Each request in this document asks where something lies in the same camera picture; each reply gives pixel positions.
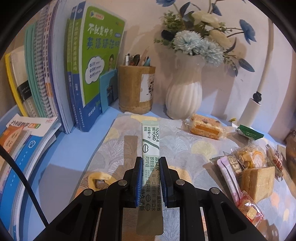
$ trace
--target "tablecloth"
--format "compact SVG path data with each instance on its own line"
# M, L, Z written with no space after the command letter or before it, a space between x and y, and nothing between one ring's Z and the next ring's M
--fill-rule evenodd
M221 140L196 136L182 130L182 121L155 118L142 115L119 114L108 131L103 143L81 178L76 196L86 188L103 189L115 180L120 180L126 170L134 167L137 156L141 156L141 122L158 120L160 123L160 156L165 156L169 168L178 171L181 179L195 187L209 190L220 188L230 199L230 193L211 158L231 153L234 148L246 143L244 137L235 131ZM261 146L269 143L261 139ZM97 181L95 187L89 185L89 176L100 176L105 182ZM269 198L258 203L264 214L259 230L268 241L284 241L296 223L296 193L291 180L274 181L274 190ZM139 236L136 234L138 209L124 209L122 240L179 240L178 208L167 209L163 205L164 233L160 236Z

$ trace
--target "silver rivet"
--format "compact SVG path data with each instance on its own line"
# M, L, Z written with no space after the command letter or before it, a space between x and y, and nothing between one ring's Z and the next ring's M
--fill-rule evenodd
M84 191L83 191L83 194L85 195L85 196L89 196L89 195L91 195L92 194L92 190L91 189L85 189Z
M122 180L119 180L118 185L125 186L127 183L128 183L127 180L122 179Z
M219 194L220 190L218 188L211 188L211 193L213 194Z
M183 185L185 184L185 181L182 180L182 179L178 179L178 180L176 181L176 184L177 184L177 185L180 185L180 186L183 186Z

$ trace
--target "cream flower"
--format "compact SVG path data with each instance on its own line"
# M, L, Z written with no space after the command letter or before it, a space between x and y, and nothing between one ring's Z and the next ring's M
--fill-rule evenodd
M232 46L230 39L226 37L225 33L222 33L218 30L215 30L215 29L211 30L209 38L216 41L225 49L228 49Z
M201 21L209 23L214 28L219 28L219 20L217 17L215 17L212 14L209 14L205 11L197 11L191 14L191 16L194 18L194 25L199 24Z

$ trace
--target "white ribbed vase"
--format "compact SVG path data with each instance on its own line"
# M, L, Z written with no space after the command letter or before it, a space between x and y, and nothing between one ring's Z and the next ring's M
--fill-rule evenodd
M185 120L196 113L202 102L201 71L205 61L201 56L176 52L178 71L166 93L167 115L174 120Z

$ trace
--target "white cloud graphic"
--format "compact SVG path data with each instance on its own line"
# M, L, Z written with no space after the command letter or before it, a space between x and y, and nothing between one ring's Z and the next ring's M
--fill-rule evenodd
M102 73L105 62L99 56L91 58L85 71L85 82L90 84L96 82Z

